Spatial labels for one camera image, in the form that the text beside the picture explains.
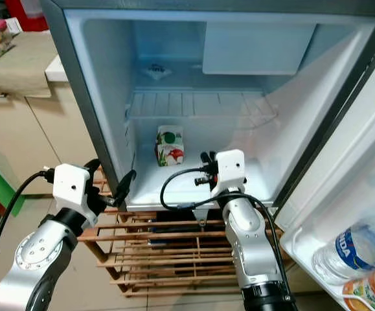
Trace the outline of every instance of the plastic bottle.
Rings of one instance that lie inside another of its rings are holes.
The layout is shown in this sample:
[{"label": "plastic bottle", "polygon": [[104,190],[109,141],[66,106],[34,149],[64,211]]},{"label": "plastic bottle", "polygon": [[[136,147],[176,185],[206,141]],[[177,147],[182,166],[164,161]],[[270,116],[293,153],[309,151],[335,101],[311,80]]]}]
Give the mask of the plastic bottle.
[{"label": "plastic bottle", "polygon": [[[375,271],[363,279],[347,282],[344,285],[343,294],[359,296],[375,309]],[[360,300],[345,298],[344,301],[351,311],[369,310]]]},{"label": "plastic bottle", "polygon": [[360,220],[318,249],[314,270],[328,284],[344,284],[375,270],[375,218]]}]

